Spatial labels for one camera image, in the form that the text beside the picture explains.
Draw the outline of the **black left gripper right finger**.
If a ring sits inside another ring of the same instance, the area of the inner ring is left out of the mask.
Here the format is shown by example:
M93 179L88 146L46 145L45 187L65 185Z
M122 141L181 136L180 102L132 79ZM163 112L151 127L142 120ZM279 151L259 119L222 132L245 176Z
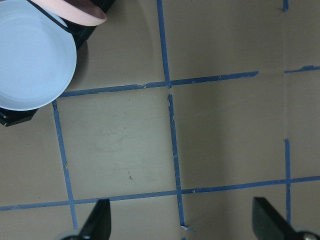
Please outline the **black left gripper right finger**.
M278 211L264 197L252 200L252 229L258 240L301 240Z

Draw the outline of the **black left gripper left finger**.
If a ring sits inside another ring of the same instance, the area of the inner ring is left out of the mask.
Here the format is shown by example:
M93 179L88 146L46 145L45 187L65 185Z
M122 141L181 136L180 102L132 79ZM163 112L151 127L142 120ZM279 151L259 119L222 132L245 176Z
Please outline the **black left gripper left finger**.
M96 202L79 232L80 240L108 240L112 231L111 206L109 199Z

